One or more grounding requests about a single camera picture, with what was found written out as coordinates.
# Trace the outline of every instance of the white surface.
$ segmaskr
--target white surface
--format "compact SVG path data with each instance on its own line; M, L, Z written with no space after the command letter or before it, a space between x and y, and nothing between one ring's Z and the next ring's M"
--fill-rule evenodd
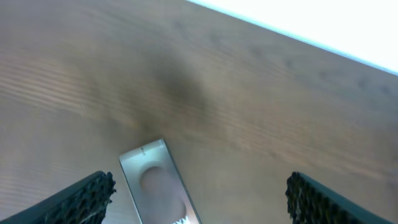
M398 1L190 0L398 75Z

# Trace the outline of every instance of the wood grain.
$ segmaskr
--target wood grain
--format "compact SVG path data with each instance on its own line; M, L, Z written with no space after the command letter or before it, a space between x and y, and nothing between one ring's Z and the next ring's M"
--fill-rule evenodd
M0 2L0 219L163 135L204 223L288 223L299 170L398 222L398 78L180 0Z

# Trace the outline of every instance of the black object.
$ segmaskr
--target black object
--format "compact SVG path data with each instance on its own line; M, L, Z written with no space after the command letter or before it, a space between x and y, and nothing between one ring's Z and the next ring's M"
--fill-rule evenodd
M293 224L392 224L299 172L287 179L285 194Z
M0 224L97 224L116 192L112 174L97 171Z

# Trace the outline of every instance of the blue edge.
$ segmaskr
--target blue edge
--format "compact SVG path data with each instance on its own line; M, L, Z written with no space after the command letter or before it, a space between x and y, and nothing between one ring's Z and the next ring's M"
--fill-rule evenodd
M328 47L328 46L325 46L325 45L323 45L323 44L320 44L320 43L317 43L317 42L308 40L308 39L306 39L306 38L304 38L304 37L300 37L300 36L297 36L297 35L292 34L292 33L290 33L290 32L286 32L286 31L280 30L280 29L278 29L278 28L276 28L276 27L273 27L273 26L264 24L264 23L259 22L259 21L255 21L255 20L253 20L253 19L251 19L251 18L249 18L249 17L239 15L239 14L237 14L237 13L235 13L235 12L231 12L231 11L229 11L229 10L222 9L222 8L220 8L220 7L216 7L216 6L213 6L212 4L208 4L208 3L205 3L205 2L201 2L201 1L196 1L196 0L187 0L187 1L193 2L193 3L198 4L198 5L201 5L201 6L205 6L205 7L209 8L209 9L212 9L212 10L215 10L215 11L218 11L218 12L221 12L221 13L223 13L223 14L227 14L227 15L229 15L229 16L233 16L233 17L235 17L235 18L241 19L241 20L246 21L246 22L250 22L250 23L252 23L252 24L254 24L254 25L261 26L261 27L263 27L263 28L272 30L272 31L274 31L274 32L276 32L276 33L278 33L278 34L285 35L285 36L287 36L287 37L290 37L290 38L293 38L293 39L296 39L296 40L305 42L305 43L310 44L310 45L312 45L312 46L316 46L316 47L321 48L321 49L323 49L323 50L327 50L327 51L332 52L332 53L334 53L334 54L337 54L337 55L340 55L340 56L349 58L349 59L354 60L354 61L357 61L357 62L359 62L359 63L363 63L363 64L365 64L365 65L369 65L370 67L374 67L374 68L377 68L377 69L379 69L379 70L382 70L382 71L385 71L385 72L388 72L388 73L391 73L391 74L393 74L393 75L397 75L397 76L398 76L398 71L394 71L394 70L391 70L391 69L389 69L389 68L382 67L382 66L380 66L380 65L377 65L377 64L375 64L375 63L369 62L369 61L367 61L367 60L363 60L363 59L360 59L360 58L355 57L355 56L353 56L353 55L344 53L344 52L342 52L342 51L340 51L340 50L333 49L333 48Z

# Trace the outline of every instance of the silver metal object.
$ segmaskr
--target silver metal object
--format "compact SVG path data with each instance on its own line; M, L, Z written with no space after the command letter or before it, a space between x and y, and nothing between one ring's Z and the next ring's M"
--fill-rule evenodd
M163 139L119 160L142 224L200 224Z

